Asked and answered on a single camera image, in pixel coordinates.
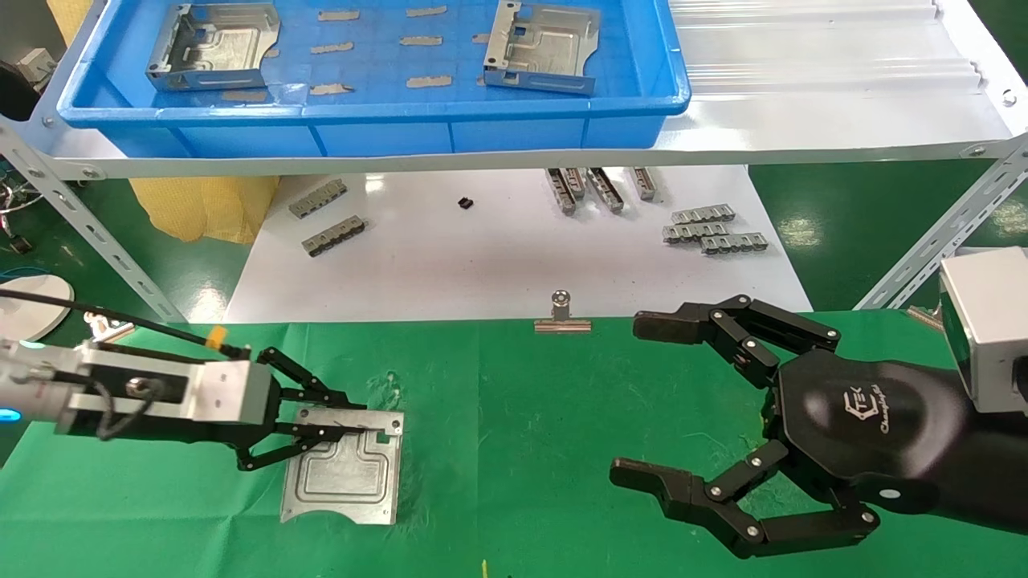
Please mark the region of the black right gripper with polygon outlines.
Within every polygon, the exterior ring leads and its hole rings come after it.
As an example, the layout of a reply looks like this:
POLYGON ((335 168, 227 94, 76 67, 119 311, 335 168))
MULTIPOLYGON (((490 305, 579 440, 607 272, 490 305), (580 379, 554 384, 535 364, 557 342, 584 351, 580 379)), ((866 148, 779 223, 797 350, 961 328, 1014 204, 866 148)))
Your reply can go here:
POLYGON ((654 496, 666 519, 702 527, 738 559, 858 545, 879 527, 860 501, 1025 533, 1026 417, 980 413, 957 371, 838 357, 838 330, 745 294, 636 312, 632 330, 655 344, 707 344, 752 387, 773 388, 768 428, 787 446, 767 442, 712 482, 631 458, 610 465, 615 486, 654 496), (781 366, 768 344, 801 356, 781 366), (745 512, 741 499, 782 470, 832 508, 745 512))

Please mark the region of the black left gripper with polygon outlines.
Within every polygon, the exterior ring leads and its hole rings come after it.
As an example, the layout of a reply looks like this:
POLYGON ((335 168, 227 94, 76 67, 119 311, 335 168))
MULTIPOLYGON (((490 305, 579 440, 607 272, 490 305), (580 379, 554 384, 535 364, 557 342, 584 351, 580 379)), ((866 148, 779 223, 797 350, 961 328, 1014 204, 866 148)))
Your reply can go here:
POLYGON ((279 423, 279 403, 293 401, 315 404, 327 409, 368 409, 366 404, 348 400, 345 392, 327 387, 311 371, 301 366, 278 348, 265 348, 257 355, 257 363, 271 367, 288 381, 298 384, 298 389, 286 388, 272 378, 267 395, 267 406, 257 424, 199 423, 187 418, 143 416, 137 417, 128 428, 114 436, 115 439, 142 440, 143 442, 215 442, 235 449, 238 471, 252 472, 276 463, 300 456, 320 444, 341 442, 344 436, 366 431, 388 431, 388 421, 360 418, 355 424, 329 425, 279 423), (253 446, 272 434, 289 435, 293 442, 279 449, 254 454, 253 446))

